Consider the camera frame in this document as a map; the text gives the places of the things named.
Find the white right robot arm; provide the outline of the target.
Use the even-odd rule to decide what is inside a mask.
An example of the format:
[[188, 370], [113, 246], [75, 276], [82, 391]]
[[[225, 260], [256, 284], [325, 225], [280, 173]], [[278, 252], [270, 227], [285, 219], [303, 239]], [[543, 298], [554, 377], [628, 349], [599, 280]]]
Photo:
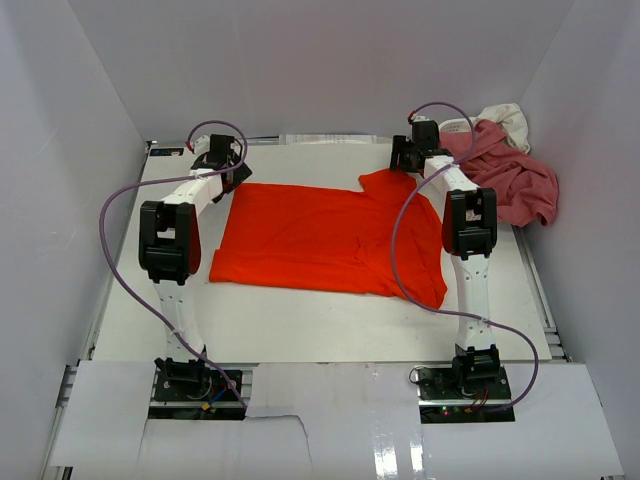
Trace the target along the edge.
[[454, 390], [472, 399], [485, 393], [500, 374], [490, 315], [488, 270], [497, 243], [497, 196], [481, 188], [462, 171], [453, 154], [442, 146], [436, 121], [414, 115], [411, 134], [392, 139], [390, 169], [423, 173], [444, 195], [442, 244], [450, 255], [456, 279], [459, 320], [455, 356], [447, 374], [418, 378], [431, 389]]

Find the white perforated laundry basket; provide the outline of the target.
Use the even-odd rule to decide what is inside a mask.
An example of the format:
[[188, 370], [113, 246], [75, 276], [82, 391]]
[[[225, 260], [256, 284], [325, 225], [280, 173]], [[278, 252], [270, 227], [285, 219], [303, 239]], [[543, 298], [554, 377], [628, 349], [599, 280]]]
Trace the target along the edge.
[[475, 120], [475, 117], [470, 117], [469, 120], [465, 118], [446, 120], [439, 125], [439, 131], [441, 133], [470, 133], [473, 130]]

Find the cream white t shirt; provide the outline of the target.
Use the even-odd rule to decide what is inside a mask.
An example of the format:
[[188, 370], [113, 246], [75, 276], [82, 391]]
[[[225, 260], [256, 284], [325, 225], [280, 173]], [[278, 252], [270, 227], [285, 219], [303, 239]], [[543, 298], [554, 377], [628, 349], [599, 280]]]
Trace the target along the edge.
[[505, 134], [504, 142], [523, 153], [529, 153], [529, 126], [517, 103], [506, 103], [484, 108], [475, 117], [474, 124], [488, 120], [495, 123]]

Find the orange t shirt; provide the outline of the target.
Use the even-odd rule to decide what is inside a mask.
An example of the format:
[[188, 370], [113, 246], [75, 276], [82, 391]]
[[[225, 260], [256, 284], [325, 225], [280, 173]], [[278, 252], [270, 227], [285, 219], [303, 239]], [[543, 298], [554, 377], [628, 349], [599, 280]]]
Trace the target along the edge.
[[234, 193], [212, 283], [384, 297], [442, 306], [441, 221], [416, 180], [380, 170], [360, 191], [248, 183]]

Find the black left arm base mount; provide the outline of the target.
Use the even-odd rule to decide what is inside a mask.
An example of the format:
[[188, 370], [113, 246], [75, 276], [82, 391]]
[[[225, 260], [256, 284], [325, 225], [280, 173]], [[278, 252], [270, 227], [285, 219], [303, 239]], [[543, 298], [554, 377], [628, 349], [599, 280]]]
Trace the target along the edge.
[[242, 421], [243, 407], [230, 388], [242, 393], [244, 372], [226, 370], [224, 377], [202, 360], [178, 362], [157, 358], [148, 418], [181, 421]]

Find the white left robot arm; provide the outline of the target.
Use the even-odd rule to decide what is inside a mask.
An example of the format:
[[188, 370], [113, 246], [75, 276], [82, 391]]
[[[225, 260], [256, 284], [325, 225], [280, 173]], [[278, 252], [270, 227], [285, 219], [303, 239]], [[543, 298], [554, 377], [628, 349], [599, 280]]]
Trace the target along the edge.
[[202, 136], [188, 145], [195, 161], [190, 177], [157, 201], [145, 201], [139, 215], [139, 264], [148, 274], [168, 321], [166, 357], [156, 366], [166, 385], [190, 400], [210, 399], [226, 383], [215, 380], [203, 357], [206, 345], [196, 321], [190, 279], [198, 272], [202, 247], [198, 218], [211, 204], [251, 176], [241, 162], [241, 141]]

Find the black corner label plate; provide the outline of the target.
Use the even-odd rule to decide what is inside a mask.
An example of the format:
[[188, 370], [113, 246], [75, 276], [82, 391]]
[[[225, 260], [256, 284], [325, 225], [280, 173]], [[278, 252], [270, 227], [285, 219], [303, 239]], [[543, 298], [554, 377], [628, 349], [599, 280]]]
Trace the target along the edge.
[[183, 154], [183, 147], [151, 148], [148, 153], [150, 157], [172, 157], [182, 156]]

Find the pink t shirt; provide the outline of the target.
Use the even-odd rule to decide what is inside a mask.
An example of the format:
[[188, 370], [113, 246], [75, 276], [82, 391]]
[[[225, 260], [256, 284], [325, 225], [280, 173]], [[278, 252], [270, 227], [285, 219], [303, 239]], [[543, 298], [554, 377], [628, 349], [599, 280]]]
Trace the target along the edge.
[[455, 158], [474, 148], [461, 170], [480, 187], [495, 190], [501, 223], [525, 227], [537, 221], [548, 226], [556, 219], [559, 185], [554, 171], [509, 146], [496, 123], [481, 120], [473, 132], [442, 132], [440, 141]]

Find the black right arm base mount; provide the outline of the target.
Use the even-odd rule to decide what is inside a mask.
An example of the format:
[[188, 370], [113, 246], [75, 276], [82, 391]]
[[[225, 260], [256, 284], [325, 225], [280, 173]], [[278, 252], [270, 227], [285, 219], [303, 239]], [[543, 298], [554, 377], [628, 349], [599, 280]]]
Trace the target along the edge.
[[512, 423], [512, 394], [501, 368], [494, 380], [462, 386], [452, 367], [416, 366], [408, 380], [417, 388], [423, 425]]

